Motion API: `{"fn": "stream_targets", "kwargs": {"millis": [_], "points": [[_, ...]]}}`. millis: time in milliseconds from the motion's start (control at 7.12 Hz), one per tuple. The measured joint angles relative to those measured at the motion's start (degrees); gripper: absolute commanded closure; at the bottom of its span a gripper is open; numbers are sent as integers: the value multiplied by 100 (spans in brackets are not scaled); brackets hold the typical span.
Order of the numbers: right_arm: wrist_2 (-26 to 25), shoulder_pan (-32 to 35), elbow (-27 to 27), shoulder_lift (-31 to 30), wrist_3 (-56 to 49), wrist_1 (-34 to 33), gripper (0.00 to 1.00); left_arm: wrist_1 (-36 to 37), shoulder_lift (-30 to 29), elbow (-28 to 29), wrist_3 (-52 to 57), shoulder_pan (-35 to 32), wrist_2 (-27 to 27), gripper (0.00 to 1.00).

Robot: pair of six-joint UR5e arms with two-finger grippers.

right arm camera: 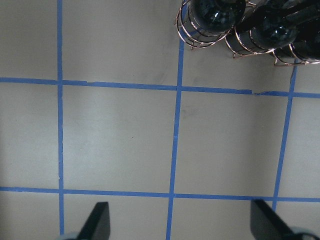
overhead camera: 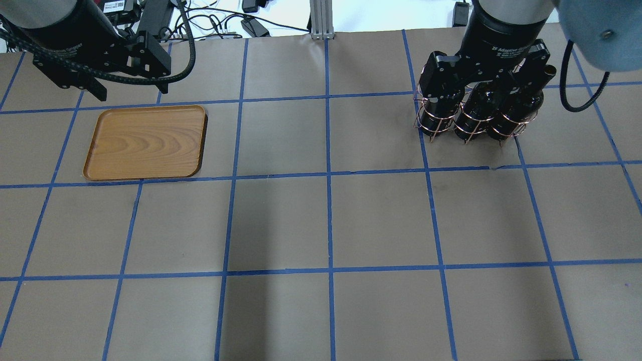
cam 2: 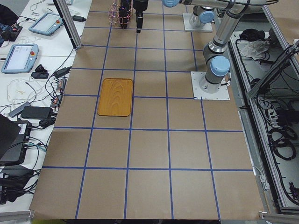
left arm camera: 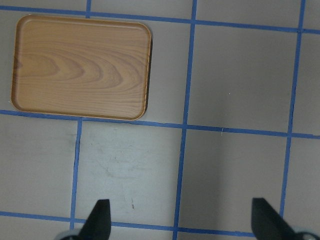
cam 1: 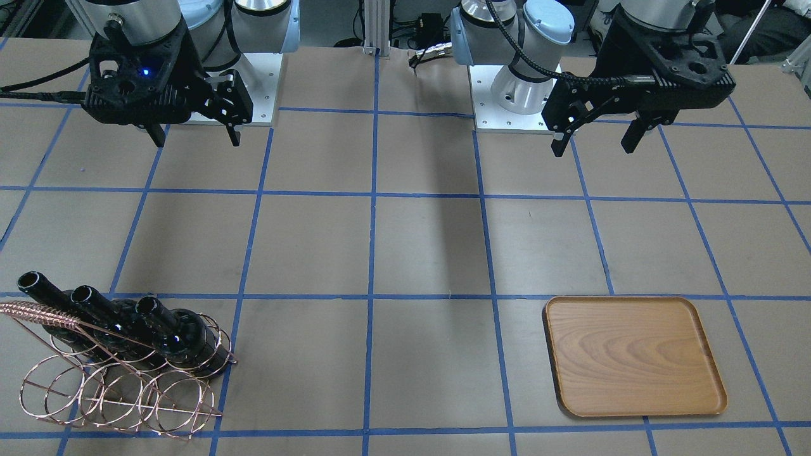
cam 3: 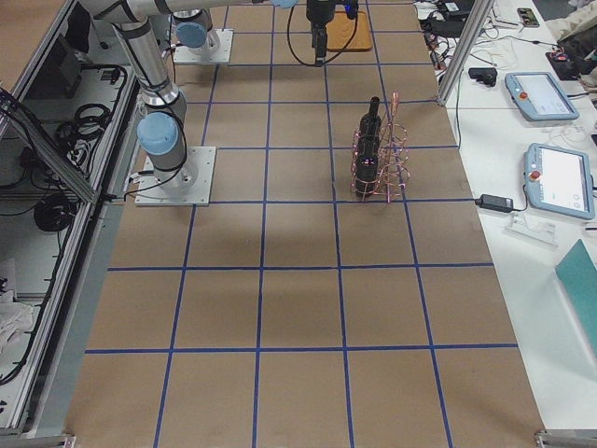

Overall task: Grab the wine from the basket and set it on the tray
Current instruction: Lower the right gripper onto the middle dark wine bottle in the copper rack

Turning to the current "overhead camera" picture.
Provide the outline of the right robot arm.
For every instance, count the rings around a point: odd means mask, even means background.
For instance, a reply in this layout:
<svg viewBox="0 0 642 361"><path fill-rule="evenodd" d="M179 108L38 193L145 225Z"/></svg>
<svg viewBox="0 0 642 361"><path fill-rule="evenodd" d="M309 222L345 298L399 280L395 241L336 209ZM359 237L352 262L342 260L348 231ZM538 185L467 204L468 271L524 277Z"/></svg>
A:
<svg viewBox="0 0 642 361"><path fill-rule="evenodd" d="M560 100L570 112L591 106L610 73L640 69L640 1L473 1L459 51L433 51L422 69L419 99L453 110L466 85L496 81L503 96L525 90L527 77L514 68L527 57L553 10L568 37L560 68ZM574 46L604 72L597 92L573 107L566 97L568 62Z"/></svg>

